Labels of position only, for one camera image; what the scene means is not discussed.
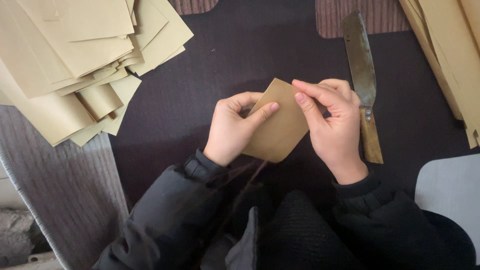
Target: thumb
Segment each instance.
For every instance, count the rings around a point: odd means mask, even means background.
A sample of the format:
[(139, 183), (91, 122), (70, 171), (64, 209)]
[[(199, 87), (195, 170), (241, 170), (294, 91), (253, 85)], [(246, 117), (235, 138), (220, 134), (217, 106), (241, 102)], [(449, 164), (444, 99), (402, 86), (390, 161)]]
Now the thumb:
[(276, 102), (270, 102), (263, 105), (256, 112), (252, 113), (245, 120), (251, 125), (253, 130), (257, 129), (265, 120), (272, 116), (280, 106)]
[(324, 117), (318, 109), (317, 104), (310, 96), (305, 93), (298, 92), (297, 94), (295, 94), (295, 100), (303, 111), (303, 114), (307, 119), (307, 123), (310, 129), (319, 124), (326, 123)]

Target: knife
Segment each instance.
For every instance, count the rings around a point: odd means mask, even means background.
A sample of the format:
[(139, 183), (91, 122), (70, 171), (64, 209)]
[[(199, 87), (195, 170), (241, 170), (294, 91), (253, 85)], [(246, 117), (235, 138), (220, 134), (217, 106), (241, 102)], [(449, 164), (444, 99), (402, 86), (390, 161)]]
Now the knife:
[(343, 39), (347, 47), (353, 88), (360, 98), (360, 130), (365, 159), (383, 163), (372, 106), (377, 93), (372, 54), (360, 12), (355, 11), (342, 21)]

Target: knife handle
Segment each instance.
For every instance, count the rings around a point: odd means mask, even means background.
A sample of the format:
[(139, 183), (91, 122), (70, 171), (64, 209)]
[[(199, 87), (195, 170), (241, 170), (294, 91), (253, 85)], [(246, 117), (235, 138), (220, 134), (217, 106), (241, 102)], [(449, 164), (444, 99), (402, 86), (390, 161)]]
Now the knife handle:
[(383, 164), (377, 126), (371, 108), (360, 108), (360, 130), (365, 159), (368, 162)]

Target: dark fabric mat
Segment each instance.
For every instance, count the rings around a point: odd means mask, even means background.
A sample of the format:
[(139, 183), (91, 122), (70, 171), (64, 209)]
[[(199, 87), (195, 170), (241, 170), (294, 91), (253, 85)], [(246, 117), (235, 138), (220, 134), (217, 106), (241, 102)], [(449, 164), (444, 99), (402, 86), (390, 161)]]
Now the dark fabric mat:
[[(342, 38), (317, 34), (314, 0), (220, 0), (183, 16), (195, 36), (185, 52), (141, 77), (117, 137), (110, 137), (127, 196), (136, 202), (170, 164), (203, 147), (216, 102), (291, 82), (351, 81)], [(375, 119), (384, 165), (371, 167), (412, 196), (428, 161), (472, 153), (411, 31), (369, 35), (377, 77)], [(278, 194), (303, 190), (315, 204), (335, 197), (329, 172), (307, 135), (282, 163), (269, 165)]]

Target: metal blade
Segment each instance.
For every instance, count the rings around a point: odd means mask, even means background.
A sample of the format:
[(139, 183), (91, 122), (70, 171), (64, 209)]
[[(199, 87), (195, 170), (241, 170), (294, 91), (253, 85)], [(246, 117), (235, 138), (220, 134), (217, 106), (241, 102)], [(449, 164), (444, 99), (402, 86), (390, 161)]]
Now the metal blade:
[(361, 14), (355, 11), (345, 17), (342, 21), (342, 29), (353, 87), (360, 98), (360, 105), (371, 108), (375, 102), (377, 83), (370, 45)]

